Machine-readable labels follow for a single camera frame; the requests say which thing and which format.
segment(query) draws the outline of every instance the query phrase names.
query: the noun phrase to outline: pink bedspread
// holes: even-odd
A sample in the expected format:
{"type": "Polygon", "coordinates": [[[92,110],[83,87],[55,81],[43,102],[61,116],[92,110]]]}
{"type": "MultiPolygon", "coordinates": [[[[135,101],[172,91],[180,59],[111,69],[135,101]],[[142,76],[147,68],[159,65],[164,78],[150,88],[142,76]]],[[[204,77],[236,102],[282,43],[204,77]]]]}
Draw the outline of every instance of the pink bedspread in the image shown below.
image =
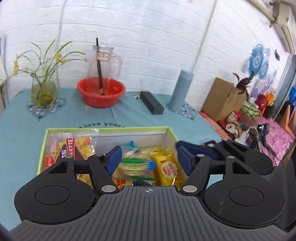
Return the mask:
{"type": "Polygon", "coordinates": [[[279,126],[278,123],[273,119],[265,119],[264,117],[257,120],[257,124],[269,123],[269,134],[266,136],[267,143],[274,150],[277,157],[274,157],[269,151],[262,146],[262,151],[264,154],[268,155],[272,160],[274,166],[278,166],[281,159],[283,158],[286,150],[289,148],[290,143],[293,139],[290,135],[284,131],[283,128],[279,126]]]}

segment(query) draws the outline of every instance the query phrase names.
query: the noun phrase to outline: wall decoration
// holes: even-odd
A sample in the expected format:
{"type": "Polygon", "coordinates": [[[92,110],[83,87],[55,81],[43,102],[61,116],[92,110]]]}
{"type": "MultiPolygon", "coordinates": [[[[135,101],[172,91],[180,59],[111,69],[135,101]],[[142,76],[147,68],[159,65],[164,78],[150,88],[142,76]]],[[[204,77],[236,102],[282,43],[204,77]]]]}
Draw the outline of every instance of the wall decoration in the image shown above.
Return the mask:
{"type": "Polygon", "coordinates": [[[251,56],[249,58],[249,74],[254,72],[254,76],[259,74],[261,66],[262,66],[262,61],[264,58],[264,47],[260,45],[256,45],[255,48],[252,49],[251,56]]]}
{"type": "Polygon", "coordinates": [[[273,73],[273,78],[276,77],[276,73],[277,73],[277,70],[275,69],[275,70],[274,70],[274,73],[273,73]]]}
{"type": "Polygon", "coordinates": [[[258,74],[258,77],[260,80],[263,80],[266,75],[267,75],[267,71],[268,71],[268,65],[269,65],[269,62],[267,59],[264,59],[262,61],[262,66],[261,66],[261,69],[259,71],[259,74],[258,74]]]}
{"type": "Polygon", "coordinates": [[[269,59],[270,55],[271,55],[270,49],[265,49],[265,54],[264,54],[265,58],[269,59]]]}
{"type": "Polygon", "coordinates": [[[276,58],[277,61],[280,61],[281,60],[281,57],[279,56],[277,50],[275,50],[274,56],[275,56],[275,58],[276,58]]]}

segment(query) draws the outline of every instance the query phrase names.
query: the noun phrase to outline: glass vase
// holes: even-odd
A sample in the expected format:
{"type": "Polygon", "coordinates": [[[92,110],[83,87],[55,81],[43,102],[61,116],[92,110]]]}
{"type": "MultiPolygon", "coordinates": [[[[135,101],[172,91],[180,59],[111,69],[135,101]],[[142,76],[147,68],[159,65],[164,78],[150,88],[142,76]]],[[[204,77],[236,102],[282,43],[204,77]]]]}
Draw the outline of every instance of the glass vase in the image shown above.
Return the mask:
{"type": "Polygon", "coordinates": [[[57,84],[51,80],[52,74],[32,78],[32,102],[39,107],[50,106],[57,98],[57,84]]]}

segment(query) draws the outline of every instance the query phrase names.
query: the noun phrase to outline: table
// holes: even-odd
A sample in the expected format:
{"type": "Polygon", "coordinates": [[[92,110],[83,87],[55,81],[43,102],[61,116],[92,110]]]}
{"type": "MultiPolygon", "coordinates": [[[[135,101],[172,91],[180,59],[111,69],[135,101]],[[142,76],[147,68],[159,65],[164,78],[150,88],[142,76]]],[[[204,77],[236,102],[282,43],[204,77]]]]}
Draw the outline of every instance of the table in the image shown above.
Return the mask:
{"type": "Polygon", "coordinates": [[[13,199],[17,190],[37,174],[42,140],[47,128],[106,128],[169,126],[180,140],[200,144],[221,141],[199,115],[190,120],[170,111],[170,96],[155,95],[165,107],[162,115],[152,115],[135,93],[126,93],[106,109],[89,108],[76,89],[59,89],[66,105],[56,113],[37,120],[26,109],[30,91],[15,96],[0,118],[0,222],[8,230],[20,223],[13,199]]]}

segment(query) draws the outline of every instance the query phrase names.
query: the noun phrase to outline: blue paper flower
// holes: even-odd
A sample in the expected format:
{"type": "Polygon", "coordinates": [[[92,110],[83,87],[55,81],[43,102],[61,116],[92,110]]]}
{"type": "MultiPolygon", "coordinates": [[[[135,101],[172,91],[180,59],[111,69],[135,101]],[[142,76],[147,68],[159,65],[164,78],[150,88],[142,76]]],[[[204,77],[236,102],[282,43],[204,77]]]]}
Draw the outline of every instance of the blue paper flower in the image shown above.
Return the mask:
{"type": "Polygon", "coordinates": [[[263,57],[264,48],[262,45],[257,45],[255,48],[253,48],[250,56],[249,74],[254,72],[254,76],[256,76],[260,72],[263,57]]]}
{"type": "Polygon", "coordinates": [[[268,71],[268,64],[269,64],[269,62],[267,59],[263,60],[262,67],[261,67],[261,69],[259,71],[259,75],[258,75],[259,79],[262,80],[266,77],[267,71],[268,71]]]}

